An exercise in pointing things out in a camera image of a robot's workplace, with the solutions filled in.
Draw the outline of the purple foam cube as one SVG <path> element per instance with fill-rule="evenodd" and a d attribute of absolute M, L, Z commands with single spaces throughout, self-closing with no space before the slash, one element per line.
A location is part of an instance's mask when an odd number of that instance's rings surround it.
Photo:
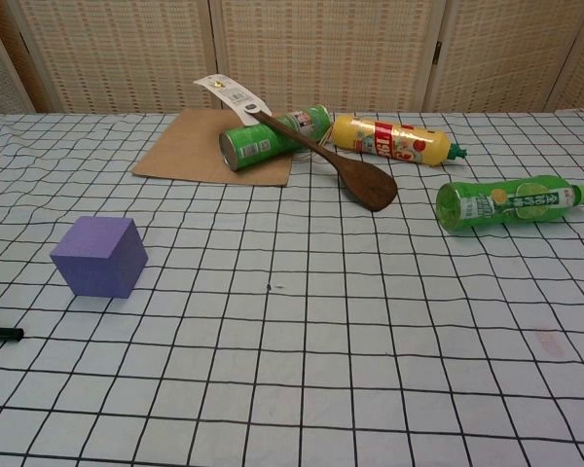
<path fill-rule="evenodd" d="M 148 256 L 130 218 L 82 216 L 50 257 L 76 296 L 126 299 Z"/>

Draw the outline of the green cylindrical chip can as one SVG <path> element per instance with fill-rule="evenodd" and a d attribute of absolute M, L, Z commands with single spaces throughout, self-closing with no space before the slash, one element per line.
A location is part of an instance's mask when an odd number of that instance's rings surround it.
<path fill-rule="evenodd" d="M 277 119 L 314 142 L 320 141 L 331 125 L 330 114 L 321 104 L 286 113 Z M 219 144 L 224 161 L 232 171 L 302 147 L 300 143 L 264 124 L 227 130 L 219 135 Z"/>

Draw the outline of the yellow dish soap bottle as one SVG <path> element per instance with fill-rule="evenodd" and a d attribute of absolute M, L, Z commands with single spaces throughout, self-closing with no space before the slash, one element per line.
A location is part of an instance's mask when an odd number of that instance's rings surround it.
<path fill-rule="evenodd" d="M 336 118 L 331 139 L 338 148 L 355 153 L 429 166 L 465 159 L 467 156 L 466 150 L 453 143 L 442 131 L 361 119 L 352 115 Z"/>

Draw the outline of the brown cardboard sheet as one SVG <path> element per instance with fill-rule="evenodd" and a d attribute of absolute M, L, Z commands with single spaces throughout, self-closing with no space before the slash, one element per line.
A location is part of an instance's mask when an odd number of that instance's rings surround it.
<path fill-rule="evenodd" d="M 291 156 L 283 154 L 234 172 L 224 162 L 219 135 L 241 126 L 231 110 L 185 109 L 134 166 L 137 176 L 217 184 L 285 186 Z"/>

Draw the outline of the green lime drink bottle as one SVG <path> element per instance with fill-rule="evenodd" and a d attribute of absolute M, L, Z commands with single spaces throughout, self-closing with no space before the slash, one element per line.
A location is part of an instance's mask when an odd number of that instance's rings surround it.
<path fill-rule="evenodd" d="M 436 196 L 435 213 L 447 231 L 513 223 L 547 222 L 584 205 L 584 185 L 554 175 L 492 183 L 453 182 Z"/>

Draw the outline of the dark wooden spatula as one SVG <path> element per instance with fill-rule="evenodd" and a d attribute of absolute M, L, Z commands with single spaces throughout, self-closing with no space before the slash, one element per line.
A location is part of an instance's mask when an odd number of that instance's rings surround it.
<path fill-rule="evenodd" d="M 339 156 L 258 108 L 245 109 L 245 112 L 261 124 L 300 143 L 327 160 L 336 169 L 346 188 L 368 210 L 380 211 L 394 201 L 397 195 L 396 182 L 380 168 L 368 162 Z"/>

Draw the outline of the white black grid tablecloth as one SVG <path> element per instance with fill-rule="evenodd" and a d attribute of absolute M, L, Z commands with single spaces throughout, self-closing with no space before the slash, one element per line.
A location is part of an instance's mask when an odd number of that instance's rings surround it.
<path fill-rule="evenodd" d="M 584 112 L 405 114 L 465 160 L 381 161 L 372 213 L 321 158 L 283 188 L 131 172 L 170 117 L 0 115 L 0 467 L 584 467 L 584 205 L 447 231 L 439 189 L 584 185 Z M 130 218 L 126 299 L 50 253 Z"/>

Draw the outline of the white paper price tag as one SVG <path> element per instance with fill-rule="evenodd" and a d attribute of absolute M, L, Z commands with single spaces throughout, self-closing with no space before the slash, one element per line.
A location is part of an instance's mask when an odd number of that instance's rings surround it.
<path fill-rule="evenodd" d="M 195 80 L 194 84 L 208 90 L 233 110 L 244 126 L 259 124 L 259 121 L 254 117 L 258 112 L 269 116 L 273 114 L 260 97 L 226 75 L 208 75 Z"/>

